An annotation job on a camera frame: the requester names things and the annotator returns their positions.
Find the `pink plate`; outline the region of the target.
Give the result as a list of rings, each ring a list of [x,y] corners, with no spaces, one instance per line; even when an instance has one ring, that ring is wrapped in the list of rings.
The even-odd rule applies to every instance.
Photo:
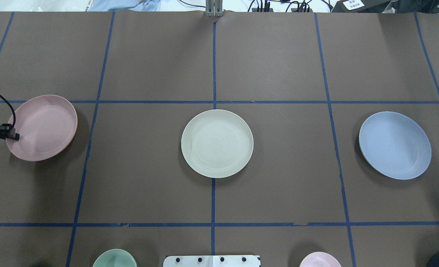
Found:
[[[28,162],[49,159],[64,150],[78,127],[75,107],[67,99],[43,95],[23,103],[10,117],[19,140],[7,139],[11,154]]]

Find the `blue plate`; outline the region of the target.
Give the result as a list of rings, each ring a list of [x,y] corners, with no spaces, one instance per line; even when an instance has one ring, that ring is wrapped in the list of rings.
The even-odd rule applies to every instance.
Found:
[[[360,127],[358,142],[366,162],[392,179],[417,178],[431,163],[432,147],[426,132],[401,113],[370,115]]]

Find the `blue cloth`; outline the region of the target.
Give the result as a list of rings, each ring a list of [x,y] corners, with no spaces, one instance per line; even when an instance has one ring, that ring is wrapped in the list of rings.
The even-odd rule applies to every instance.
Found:
[[[93,0],[87,11],[156,11],[160,0]]]

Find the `green bowl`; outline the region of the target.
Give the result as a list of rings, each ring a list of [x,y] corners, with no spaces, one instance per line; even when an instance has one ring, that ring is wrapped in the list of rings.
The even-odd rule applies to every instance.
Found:
[[[108,250],[96,258],[92,267],[137,267],[136,260],[126,250]]]

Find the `cream plate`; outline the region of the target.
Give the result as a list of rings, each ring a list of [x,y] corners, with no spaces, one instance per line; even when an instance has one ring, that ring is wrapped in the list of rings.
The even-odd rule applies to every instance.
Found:
[[[181,152],[186,163],[209,178],[237,174],[250,161],[253,149],[254,137],[248,123],[223,109],[197,114],[181,136]]]

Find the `pink bowl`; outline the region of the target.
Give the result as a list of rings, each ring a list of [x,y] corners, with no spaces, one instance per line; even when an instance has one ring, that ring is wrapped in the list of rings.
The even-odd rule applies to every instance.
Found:
[[[341,264],[331,254],[318,251],[304,257],[299,267],[341,267]]]

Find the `aluminium frame post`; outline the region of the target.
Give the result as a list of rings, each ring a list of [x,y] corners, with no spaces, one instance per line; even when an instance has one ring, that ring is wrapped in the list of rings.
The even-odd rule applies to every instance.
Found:
[[[222,17],[224,14],[223,0],[206,0],[205,15],[206,17]]]

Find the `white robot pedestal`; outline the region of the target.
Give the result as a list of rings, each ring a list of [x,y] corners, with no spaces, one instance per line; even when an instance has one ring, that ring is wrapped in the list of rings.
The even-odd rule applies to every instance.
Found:
[[[260,256],[256,255],[203,255],[168,256],[164,267],[260,267]]]

